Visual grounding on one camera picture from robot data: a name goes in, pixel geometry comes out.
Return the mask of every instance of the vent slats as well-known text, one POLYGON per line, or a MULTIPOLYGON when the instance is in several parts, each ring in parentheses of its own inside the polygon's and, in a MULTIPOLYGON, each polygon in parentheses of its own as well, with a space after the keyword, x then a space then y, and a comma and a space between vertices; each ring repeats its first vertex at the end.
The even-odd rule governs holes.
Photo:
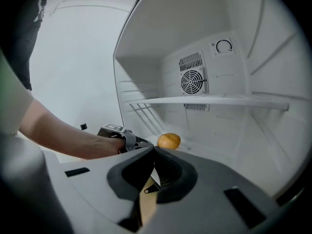
POLYGON ((180 71, 185 71, 190 68, 195 68, 203 65, 203 60, 199 52, 191 54, 187 57, 180 59, 180 71))
POLYGON ((207 108, 206 104, 191 104, 191 103, 186 103, 184 104, 184 108, 186 110, 196 110, 196 111, 205 111, 207 108))

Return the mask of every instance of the white wall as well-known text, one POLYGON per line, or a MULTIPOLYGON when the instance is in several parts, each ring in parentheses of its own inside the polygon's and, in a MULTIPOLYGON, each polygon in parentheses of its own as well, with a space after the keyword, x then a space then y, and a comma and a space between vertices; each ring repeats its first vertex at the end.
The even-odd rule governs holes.
POLYGON ((123 125, 113 51, 135 0, 64 0, 50 14, 54 1, 30 59, 33 96, 66 123, 87 123, 93 134, 106 123, 123 125))

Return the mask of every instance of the fan grille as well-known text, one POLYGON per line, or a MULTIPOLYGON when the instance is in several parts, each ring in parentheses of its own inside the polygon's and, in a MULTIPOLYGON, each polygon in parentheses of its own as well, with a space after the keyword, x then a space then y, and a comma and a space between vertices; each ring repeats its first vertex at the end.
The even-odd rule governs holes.
POLYGON ((184 73, 181 79, 181 87, 188 94, 196 94, 200 91, 203 86, 202 75, 194 70, 190 70, 184 73))

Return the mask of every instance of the temperature dial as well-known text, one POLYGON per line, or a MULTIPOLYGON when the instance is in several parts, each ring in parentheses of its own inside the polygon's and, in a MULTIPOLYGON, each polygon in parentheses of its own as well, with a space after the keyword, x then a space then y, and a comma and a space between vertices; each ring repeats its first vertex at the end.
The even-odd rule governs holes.
POLYGON ((232 45, 229 41, 221 40, 216 44, 216 49, 219 53, 226 53, 232 51, 232 45))

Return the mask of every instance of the fan vent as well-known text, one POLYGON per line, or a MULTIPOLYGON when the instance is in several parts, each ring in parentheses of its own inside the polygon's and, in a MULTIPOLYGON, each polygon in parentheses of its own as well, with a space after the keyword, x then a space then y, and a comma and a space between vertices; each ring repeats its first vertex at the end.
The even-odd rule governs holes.
POLYGON ((207 108, 207 105, 206 104, 184 104, 184 108, 186 110, 205 111, 207 108))
POLYGON ((203 60, 199 52, 180 59, 180 71, 195 68, 203 65, 203 60))
POLYGON ((198 71, 190 70, 184 73, 181 79, 181 87, 188 94, 196 94, 200 91, 204 81, 207 80, 203 79, 198 71))

